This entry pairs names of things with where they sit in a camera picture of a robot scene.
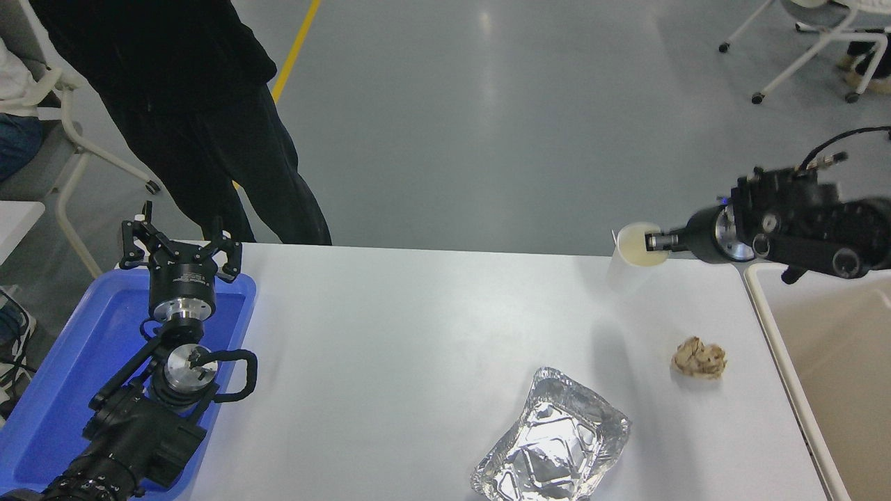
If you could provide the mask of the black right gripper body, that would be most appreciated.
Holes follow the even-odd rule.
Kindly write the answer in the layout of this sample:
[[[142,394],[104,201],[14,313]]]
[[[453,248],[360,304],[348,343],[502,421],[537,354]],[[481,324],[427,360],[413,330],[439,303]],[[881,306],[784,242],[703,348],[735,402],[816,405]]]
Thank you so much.
[[[701,209],[694,213],[685,228],[685,246],[694,256],[710,264],[726,263],[726,256],[719,249],[716,240],[717,219],[723,206]]]

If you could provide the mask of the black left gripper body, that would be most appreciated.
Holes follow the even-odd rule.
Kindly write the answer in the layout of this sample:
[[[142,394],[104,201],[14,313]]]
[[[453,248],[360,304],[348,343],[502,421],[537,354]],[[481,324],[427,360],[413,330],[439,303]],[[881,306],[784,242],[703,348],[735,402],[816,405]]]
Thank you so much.
[[[200,299],[214,307],[217,265],[200,253],[200,246],[185,242],[173,242],[172,248],[158,246],[150,251],[150,307],[159,307],[174,299]]]

